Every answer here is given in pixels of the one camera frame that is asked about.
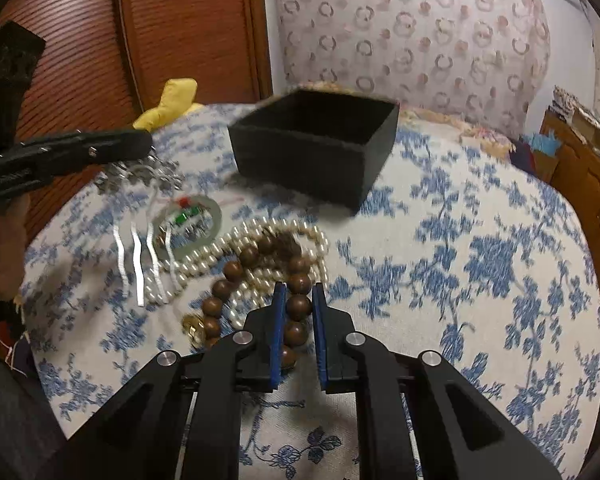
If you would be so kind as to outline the person's left hand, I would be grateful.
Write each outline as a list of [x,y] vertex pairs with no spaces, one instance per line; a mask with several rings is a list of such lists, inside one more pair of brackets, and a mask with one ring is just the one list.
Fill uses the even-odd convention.
[[0,301],[13,300],[24,278],[29,205],[29,195],[20,196],[0,215]]

